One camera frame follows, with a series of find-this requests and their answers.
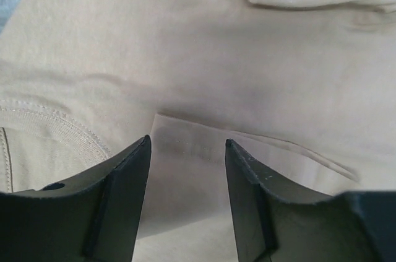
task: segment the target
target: hole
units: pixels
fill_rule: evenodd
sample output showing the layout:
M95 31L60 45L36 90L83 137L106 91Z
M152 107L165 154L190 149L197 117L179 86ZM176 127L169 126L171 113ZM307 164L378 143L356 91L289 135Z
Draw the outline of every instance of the hole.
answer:
M64 187L64 183L52 183L43 188L43 191L58 190Z

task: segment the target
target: stitched seam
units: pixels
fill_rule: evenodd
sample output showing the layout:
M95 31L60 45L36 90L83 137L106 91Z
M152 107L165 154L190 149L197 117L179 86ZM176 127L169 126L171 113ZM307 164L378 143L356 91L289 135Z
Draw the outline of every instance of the stitched seam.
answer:
M10 100L0 100L0 102L6 102L6 103L12 102L12 103L20 104L20 105L28 105L28 106L38 107L38 108L41 108L41 109L44 109L44 110L49 110L50 111L49 113L44 113L43 112L42 114L44 114L46 116L56 115L59 119L62 119L64 121L66 121L67 123L69 123L69 124L73 125L74 127L78 128L80 131L88 132L96 140L99 141L98 147L100 147L101 149L103 148L103 149L105 149L105 152L108 152L108 150L106 149L105 145L100 141L100 139L91 130L89 130L86 126L84 126L83 124L79 123L75 119L69 117L67 115L67 113L64 113L64 112L62 112L60 110L55 110L55 109L52 109L52 108L49 108L49 107L45 107L43 105L38 105L38 104L33 104L33 103L30 103L30 102L26 102L26 101L19 101L19 100L10 99ZM15 109L16 110L28 110L28 111L30 111L27 108L15 108Z
M0 128L0 138L2 142L2 151L4 154L4 160L6 162L7 192L11 193L14 191L12 186L11 157L7 143L6 131L4 130L4 128Z
M79 134L80 136L82 136L86 140L92 141L94 143L94 145L96 145L99 148L99 149L95 149L94 150L95 153L98 154L102 159L107 159L110 156L110 151L100 141L98 136L96 136L88 128L86 128L85 126L83 126L80 123L76 122L75 120L71 119L71 121L73 123L71 121L66 120L64 118L64 116L67 116L65 113L62 113L61 111L58 111L58 110L52 110L50 108L46 108L46 107L43 107L43 106L40 106L40 105L27 103L27 102L16 102L16 103L31 105L31 106L42 108L42 109L45 109L45 110L50 110L51 114L44 113L44 112L39 112L39 111L33 111L33 110L26 109L26 108L11 108L11 107L2 107L2 106L0 106L0 111L29 113L31 115L41 116L41 117L45 117L45 118L57 121L58 123L61 123L63 126L67 127L68 129L77 132L77 134Z

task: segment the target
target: cloth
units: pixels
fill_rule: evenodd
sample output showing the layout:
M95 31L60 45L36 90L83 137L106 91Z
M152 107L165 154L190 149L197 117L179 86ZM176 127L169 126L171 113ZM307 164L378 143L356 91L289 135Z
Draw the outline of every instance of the cloth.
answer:
M226 138L317 191L395 189L395 5L22 0L0 36L0 187L151 133L134 261L218 262L236 261Z

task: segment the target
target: beige t-shirt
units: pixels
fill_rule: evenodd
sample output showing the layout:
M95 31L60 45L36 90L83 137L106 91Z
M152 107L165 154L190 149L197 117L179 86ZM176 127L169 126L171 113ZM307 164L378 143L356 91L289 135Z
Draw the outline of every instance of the beige t-shirt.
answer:
M236 261L224 144L328 194L395 189L395 0L22 0L0 36L0 190L144 134L134 261Z

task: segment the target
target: black plastic piece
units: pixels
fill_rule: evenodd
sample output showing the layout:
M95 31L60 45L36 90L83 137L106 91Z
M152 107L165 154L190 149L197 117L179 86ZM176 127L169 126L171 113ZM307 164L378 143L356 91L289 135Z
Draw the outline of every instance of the black plastic piece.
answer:
M327 196L231 140L226 172L239 262L396 261L395 192Z
M150 138L41 191L0 193L0 261L131 262Z

